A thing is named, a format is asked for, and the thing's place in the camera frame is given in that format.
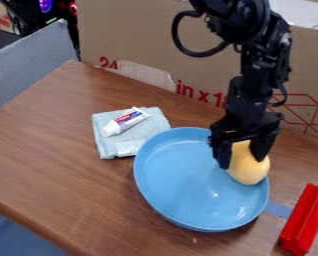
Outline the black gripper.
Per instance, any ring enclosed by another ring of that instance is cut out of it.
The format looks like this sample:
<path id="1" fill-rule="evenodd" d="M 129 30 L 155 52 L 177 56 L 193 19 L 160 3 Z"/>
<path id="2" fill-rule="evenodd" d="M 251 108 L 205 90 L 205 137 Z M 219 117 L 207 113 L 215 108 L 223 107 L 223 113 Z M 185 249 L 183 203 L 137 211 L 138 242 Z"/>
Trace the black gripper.
<path id="1" fill-rule="evenodd" d="M 268 155 L 280 132 L 283 114 L 268 113 L 268 106 L 280 106 L 285 100 L 271 103 L 272 88 L 255 84 L 243 76 L 231 79 L 224 116 L 211 124 L 209 146 L 221 169 L 229 166 L 232 143 L 248 140 L 249 151 L 257 162 Z"/>

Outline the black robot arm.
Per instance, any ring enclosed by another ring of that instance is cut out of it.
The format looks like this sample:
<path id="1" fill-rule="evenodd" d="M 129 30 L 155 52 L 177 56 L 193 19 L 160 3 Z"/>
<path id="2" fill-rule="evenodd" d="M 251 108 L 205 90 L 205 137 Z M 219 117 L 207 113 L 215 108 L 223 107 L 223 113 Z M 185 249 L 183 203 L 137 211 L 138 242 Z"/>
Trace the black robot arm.
<path id="1" fill-rule="evenodd" d="M 189 0 L 195 17 L 201 17 L 212 33 L 221 38 L 209 56 L 232 46 L 240 54 L 240 75 L 229 81 L 225 114 L 211 127 L 209 146 L 219 166 L 225 169 L 232 144 L 247 140 L 249 153 L 261 161 L 280 130 L 283 115 L 267 111 L 284 104 L 271 100 L 288 80 L 292 38 L 289 26 L 275 13 L 268 0 Z"/>

